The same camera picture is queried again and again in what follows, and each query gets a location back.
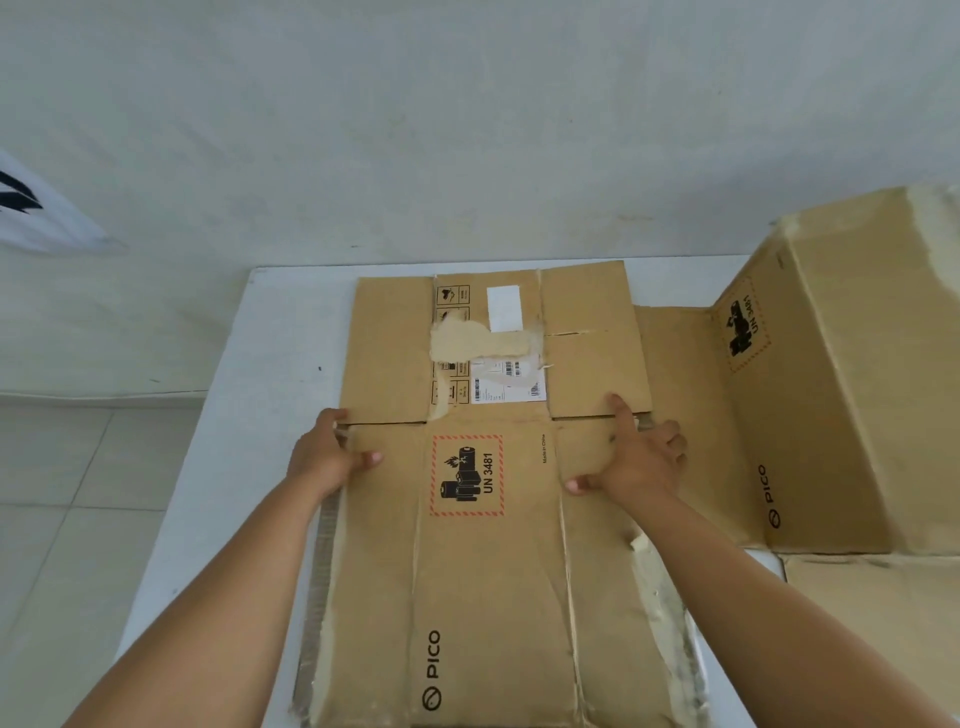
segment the white sticker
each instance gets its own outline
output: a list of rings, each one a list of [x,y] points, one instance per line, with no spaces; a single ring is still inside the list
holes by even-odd
[[[523,307],[518,285],[499,285],[487,289],[487,310],[491,331],[523,331]]]
[[[535,354],[470,362],[470,402],[546,401],[546,378]]]

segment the wall baseboard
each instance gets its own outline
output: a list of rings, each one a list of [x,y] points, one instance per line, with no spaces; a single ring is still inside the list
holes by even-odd
[[[120,395],[117,397],[57,397],[53,395],[0,392],[0,406],[200,409],[204,406],[205,400],[205,389],[191,392],[159,392],[157,394]]]

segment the white wall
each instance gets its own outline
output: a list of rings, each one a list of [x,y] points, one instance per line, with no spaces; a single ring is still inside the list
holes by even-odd
[[[0,0],[0,147],[130,247],[0,251],[0,390],[204,389],[252,266],[742,253],[960,179],[958,37],[955,0]]]

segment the tiled floor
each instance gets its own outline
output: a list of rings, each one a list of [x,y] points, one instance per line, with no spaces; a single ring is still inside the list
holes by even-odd
[[[0,723],[55,728],[109,667],[199,409],[0,406]]]

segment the flattened cardboard box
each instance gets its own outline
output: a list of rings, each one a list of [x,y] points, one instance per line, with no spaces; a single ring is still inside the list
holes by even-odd
[[[779,221],[709,309],[636,312],[684,495],[744,546],[960,553],[960,208],[880,190]]]
[[[471,357],[431,360],[434,324],[508,346],[522,327],[545,401],[477,403]],[[575,453],[609,456],[609,418],[562,418],[607,414],[610,389],[649,411],[621,262],[359,281],[341,403],[352,446],[386,457],[342,496],[316,724],[674,724],[636,526],[561,485]]]

